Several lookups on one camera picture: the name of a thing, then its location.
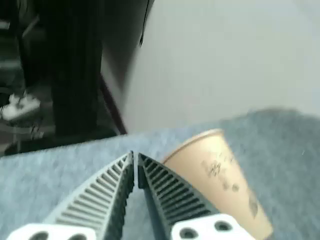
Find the paper cup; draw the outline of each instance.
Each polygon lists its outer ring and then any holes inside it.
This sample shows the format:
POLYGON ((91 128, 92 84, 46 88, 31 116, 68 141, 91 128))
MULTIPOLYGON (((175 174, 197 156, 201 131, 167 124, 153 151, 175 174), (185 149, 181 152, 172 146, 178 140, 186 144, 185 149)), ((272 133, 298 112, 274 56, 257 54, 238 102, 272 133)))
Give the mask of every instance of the paper cup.
POLYGON ((192 137, 163 164, 198 189, 220 212, 233 216, 255 239, 264 240, 273 232, 222 130, 192 137))

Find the cup rim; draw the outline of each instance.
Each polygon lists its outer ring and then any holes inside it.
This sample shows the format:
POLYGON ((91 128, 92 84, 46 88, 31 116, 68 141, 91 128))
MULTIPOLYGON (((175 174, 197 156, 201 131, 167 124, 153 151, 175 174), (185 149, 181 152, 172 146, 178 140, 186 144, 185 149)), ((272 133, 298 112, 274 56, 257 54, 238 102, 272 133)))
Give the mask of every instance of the cup rim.
POLYGON ((180 152, 182 149, 188 147, 189 145, 193 144, 194 142, 197 142, 201 139, 211 137, 211 136, 216 136, 220 135, 223 136, 224 131, 221 128, 215 128, 215 129, 210 129, 207 131, 203 131, 197 135, 192 136, 191 138, 187 139, 185 142, 180 144, 177 149, 175 149, 173 152, 171 152, 163 161, 163 164, 165 164, 169 159, 171 159, 175 154, 180 152))

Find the white object on floor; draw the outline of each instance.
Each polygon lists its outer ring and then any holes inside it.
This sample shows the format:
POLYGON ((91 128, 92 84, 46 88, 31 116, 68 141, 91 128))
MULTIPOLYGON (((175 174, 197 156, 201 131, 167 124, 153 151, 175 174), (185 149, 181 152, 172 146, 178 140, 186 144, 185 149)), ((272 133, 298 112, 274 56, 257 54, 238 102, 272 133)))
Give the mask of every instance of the white object on floor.
POLYGON ((88 227, 31 223, 13 231, 6 240, 96 240, 88 227))
POLYGON ((29 94, 26 94, 23 98, 12 94, 9 97, 9 102, 8 105, 5 105, 0 109, 1 118, 8 122, 16 121, 37 111, 40 108, 41 103, 37 98, 29 94))
POLYGON ((171 240, 255 240, 228 214, 214 214, 173 225, 171 240))

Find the cable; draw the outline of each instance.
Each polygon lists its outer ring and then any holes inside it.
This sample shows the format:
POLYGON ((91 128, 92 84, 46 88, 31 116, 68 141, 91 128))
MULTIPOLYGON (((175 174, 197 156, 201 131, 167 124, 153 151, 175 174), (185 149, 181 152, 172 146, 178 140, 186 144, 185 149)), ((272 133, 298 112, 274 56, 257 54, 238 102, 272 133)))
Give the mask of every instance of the cable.
POLYGON ((39 15, 37 15, 22 33, 22 38, 24 38, 35 27, 35 25, 39 22, 39 20, 40 20, 39 15))
POLYGON ((145 8, 145 13, 144 13, 144 18, 143 18, 143 25, 142 25, 142 34, 141 34, 140 43, 139 43, 140 47, 142 46, 142 43, 144 42, 145 28, 146 28, 147 17, 148 17, 149 2, 150 2, 150 0, 147 0, 147 2, 146 2, 146 8, 145 8))

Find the screw hole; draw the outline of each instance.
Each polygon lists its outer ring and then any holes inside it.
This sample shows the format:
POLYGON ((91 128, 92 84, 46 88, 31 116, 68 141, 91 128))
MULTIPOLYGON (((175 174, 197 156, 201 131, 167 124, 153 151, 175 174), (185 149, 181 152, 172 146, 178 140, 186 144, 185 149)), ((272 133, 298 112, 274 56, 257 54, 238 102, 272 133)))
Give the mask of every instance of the screw hole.
POLYGON ((46 231, 40 231, 34 234, 29 240, 47 240, 49 234, 46 231))
POLYGON ((185 227, 180 231, 180 237, 182 239, 195 239, 198 236, 198 233, 189 227, 185 227))
POLYGON ((214 224, 214 227, 218 232, 226 232, 232 229, 232 226, 225 221, 217 221, 214 224))
POLYGON ((70 237, 68 240, 87 240, 87 238, 83 234, 76 234, 70 237))

